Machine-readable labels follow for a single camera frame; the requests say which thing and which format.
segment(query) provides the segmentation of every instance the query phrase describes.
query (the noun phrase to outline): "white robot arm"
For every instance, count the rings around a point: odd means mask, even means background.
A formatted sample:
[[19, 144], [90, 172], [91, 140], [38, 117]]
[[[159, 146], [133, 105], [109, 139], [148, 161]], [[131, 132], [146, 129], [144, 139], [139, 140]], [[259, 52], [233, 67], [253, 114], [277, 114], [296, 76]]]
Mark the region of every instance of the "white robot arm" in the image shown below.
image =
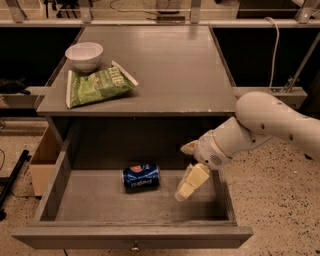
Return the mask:
[[210, 170], [223, 168], [238, 152], [255, 149], [273, 137], [320, 160], [319, 120], [301, 115], [270, 94], [250, 92], [238, 100], [236, 118], [182, 146], [181, 151], [193, 155], [199, 164], [187, 168], [176, 198], [187, 199], [209, 178]]

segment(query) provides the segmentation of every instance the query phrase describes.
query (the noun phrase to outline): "chip bag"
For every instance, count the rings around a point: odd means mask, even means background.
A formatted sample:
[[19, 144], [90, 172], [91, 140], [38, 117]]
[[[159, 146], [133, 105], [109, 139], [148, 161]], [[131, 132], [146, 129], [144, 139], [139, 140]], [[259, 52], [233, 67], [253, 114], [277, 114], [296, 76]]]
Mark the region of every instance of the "chip bag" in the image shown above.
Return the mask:
[[68, 108], [103, 101], [128, 92], [138, 82], [119, 64], [112, 61], [111, 68], [80, 76], [69, 70], [66, 103]]

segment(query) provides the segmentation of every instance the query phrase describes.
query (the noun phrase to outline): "cardboard box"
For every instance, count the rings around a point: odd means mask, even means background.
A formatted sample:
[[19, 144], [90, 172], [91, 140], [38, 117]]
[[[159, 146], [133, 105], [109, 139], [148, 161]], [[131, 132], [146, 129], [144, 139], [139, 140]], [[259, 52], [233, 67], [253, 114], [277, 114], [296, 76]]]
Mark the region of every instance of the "cardboard box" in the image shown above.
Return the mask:
[[35, 196], [42, 196], [54, 171], [61, 147], [48, 127], [29, 163]]

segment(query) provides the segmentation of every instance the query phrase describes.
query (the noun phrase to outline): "gray cabinet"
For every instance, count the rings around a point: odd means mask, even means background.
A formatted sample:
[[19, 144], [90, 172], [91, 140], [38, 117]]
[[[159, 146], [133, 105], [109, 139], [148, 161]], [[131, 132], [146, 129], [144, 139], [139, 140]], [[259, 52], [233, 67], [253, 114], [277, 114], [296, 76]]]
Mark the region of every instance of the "gray cabinet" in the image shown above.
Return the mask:
[[[206, 26], [85, 28], [103, 66], [121, 64], [140, 83], [121, 98], [65, 104], [62, 67], [38, 108], [62, 145], [33, 224], [13, 236], [34, 248], [237, 248], [251, 235], [234, 216], [223, 171], [190, 200], [174, 198], [193, 159], [180, 146], [234, 113], [235, 96]], [[160, 185], [128, 192], [125, 167], [157, 163]]]

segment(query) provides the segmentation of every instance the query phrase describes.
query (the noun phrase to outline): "white bowl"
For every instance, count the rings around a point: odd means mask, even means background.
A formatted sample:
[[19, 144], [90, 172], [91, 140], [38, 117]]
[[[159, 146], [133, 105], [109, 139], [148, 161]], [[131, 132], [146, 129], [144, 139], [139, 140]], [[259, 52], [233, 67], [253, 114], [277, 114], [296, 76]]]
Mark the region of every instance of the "white bowl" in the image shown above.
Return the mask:
[[85, 42], [70, 46], [65, 55], [78, 71], [94, 71], [101, 63], [103, 47], [97, 43]]

